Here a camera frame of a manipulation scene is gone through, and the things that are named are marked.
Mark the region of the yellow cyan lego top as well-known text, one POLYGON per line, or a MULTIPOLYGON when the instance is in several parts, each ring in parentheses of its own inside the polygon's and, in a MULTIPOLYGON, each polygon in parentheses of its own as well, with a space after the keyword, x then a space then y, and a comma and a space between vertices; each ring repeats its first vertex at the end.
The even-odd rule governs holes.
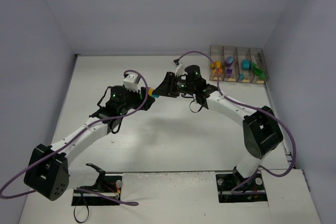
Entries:
POLYGON ((154 94, 153 94, 153 89, 152 88, 149 88, 149 90, 148 90, 148 94, 150 95, 150 96, 154 96, 154 94))

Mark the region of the small yellow square lego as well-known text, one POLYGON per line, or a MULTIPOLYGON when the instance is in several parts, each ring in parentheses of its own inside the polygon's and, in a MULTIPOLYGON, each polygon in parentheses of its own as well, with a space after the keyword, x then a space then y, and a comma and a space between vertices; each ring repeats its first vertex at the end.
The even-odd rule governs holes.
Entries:
POLYGON ((216 61, 216 62, 215 62, 215 65, 216 65, 216 67, 218 67, 218 68, 221 67, 221 63, 220 63, 219 61, 216 61))

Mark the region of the purple long lego brick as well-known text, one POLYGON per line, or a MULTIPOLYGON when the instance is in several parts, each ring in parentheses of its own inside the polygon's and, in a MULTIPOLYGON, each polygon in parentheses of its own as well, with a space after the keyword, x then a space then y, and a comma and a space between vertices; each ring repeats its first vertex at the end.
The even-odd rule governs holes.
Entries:
POLYGON ((230 74, 232 74, 232 69, 230 69, 230 68, 227 68, 227 70, 226 70, 226 74, 228 74, 228 75, 230 75, 230 74))

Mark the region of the purple oval paw lego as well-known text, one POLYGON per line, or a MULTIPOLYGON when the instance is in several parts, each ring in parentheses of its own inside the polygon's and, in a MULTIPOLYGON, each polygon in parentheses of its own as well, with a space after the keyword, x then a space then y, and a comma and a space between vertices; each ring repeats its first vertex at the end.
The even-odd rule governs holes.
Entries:
POLYGON ((234 57, 233 56, 228 56, 225 58, 225 67, 230 68, 232 64, 234 63, 234 57))

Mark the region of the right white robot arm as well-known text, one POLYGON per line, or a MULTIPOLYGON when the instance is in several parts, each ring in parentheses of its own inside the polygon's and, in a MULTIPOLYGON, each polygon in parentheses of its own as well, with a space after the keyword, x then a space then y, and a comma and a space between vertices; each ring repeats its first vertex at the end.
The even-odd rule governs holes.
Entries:
POLYGON ((247 154, 234 167, 240 179, 253 175, 265 157, 284 139, 271 108, 264 106, 253 110, 229 96, 221 95, 219 88, 207 83, 197 65, 185 68, 183 75, 167 72, 162 83, 153 90, 154 95, 177 98, 181 94, 193 97, 202 107, 218 112, 243 128, 247 154))

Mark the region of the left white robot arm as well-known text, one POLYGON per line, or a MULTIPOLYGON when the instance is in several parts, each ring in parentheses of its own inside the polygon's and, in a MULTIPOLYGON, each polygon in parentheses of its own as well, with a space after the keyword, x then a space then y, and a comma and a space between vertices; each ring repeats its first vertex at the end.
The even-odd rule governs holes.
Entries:
POLYGON ((118 133, 129 111, 147 111, 155 101, 146 87, 131 91, 124 86, 113 86, 105 92, 110 93, 109 100, 105 105, 98 103, 98 110, 80 128, 54 144, 35 147, 29 161, 32 168, 24 176, 24 183, 32 190, 51 201, 58 199, 72 183, 70 164, 95 141, 118 133))

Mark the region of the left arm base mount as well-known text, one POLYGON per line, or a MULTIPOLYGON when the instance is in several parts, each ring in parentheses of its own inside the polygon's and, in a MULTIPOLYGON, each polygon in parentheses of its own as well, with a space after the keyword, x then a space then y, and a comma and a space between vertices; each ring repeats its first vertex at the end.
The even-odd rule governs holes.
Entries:
MULTIPOLYGON (((104 181, 100 185, 94 187, 89 185, 88 190, 95 191, 107 197, 121 200, 122 175, 106 174, 104 181)), ((114 202, 92 193, 74 190, 72 193, 71 206, 119 206, 118 202, 114 202)))

